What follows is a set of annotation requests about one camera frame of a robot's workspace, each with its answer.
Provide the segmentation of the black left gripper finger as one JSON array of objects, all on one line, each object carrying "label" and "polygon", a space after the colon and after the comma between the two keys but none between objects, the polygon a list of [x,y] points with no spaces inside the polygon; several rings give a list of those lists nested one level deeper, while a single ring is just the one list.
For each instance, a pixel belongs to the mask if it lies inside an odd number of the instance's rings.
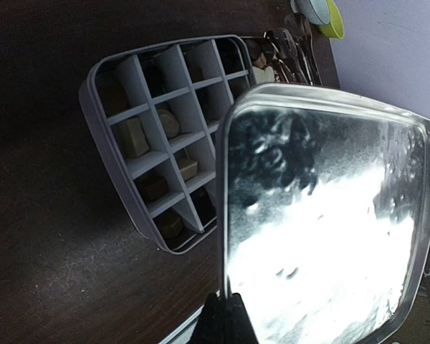
[{"label": "black left gripper finger", "polygon": [[239,293],[227,300],[215,293],[206,298],[191,342],[197,344],[258,344]]}]

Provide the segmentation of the bunny print tin lid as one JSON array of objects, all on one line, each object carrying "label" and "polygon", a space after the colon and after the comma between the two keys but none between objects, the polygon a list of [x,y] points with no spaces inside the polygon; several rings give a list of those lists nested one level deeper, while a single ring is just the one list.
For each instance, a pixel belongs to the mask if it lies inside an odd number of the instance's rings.
[{"label": "bunny print tin lid", "polygon": [[264,83],[217,143],[221,298],[232,343],[384,343],[430,245],[430,119],[342,90]]}]

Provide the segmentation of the white divided tin box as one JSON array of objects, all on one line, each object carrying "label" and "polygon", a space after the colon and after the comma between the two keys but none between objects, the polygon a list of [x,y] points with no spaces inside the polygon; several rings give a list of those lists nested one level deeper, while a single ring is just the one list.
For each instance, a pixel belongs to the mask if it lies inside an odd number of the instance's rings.
[{"label": "white divided tin box", "polygon": [[180,39],[103,58],[79,101],[142,237],[181,255],[216,229],[216,132],[254,84],[236,35]]}]

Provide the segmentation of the red chocolate tray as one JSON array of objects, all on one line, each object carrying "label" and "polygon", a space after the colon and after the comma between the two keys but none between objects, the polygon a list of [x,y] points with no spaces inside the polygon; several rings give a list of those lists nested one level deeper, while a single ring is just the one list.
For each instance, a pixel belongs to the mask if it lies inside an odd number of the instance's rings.
[{"label": "red chocolate tray", "polygon": [[247,46],[257,84],[265,82],[311,85],[305,75],[297,44],[285,28],[266,31],[262,37],[242,37]]}]

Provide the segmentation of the metal serving tongs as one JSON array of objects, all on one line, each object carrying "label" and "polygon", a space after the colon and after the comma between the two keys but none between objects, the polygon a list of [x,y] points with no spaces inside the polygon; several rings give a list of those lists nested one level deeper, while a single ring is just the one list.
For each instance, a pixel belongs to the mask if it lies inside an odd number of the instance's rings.
[{"label": "metal serving tongs", "polygon": [[280,54],[295,70],[296,78],[308,85],[323,84],[315,61],[312,46],[312,30],[303,14],[289,14],[284,26],[274,31],[280,46]]}]

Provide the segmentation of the lime green bowl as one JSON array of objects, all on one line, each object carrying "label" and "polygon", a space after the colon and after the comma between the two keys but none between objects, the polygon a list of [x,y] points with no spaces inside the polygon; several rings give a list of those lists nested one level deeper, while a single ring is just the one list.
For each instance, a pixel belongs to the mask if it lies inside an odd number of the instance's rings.
[{"label": "lime green bowl", "polygon": [[330,39],[343,39],[345,36],[345,27],[339,8],[333,0],[327,0],[330,12],[330,22],[318,27],[319,31]]}]

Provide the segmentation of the light blue bowl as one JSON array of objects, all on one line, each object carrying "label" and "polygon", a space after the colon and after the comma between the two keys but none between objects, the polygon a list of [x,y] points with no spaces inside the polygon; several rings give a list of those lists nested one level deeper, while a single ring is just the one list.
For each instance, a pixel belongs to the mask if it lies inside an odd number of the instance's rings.
[{"label": "light blue bowl", "polygon": [[314,25],[330,23],[330,8],[326,0],[290,0],[294,13],[303,14]]}]

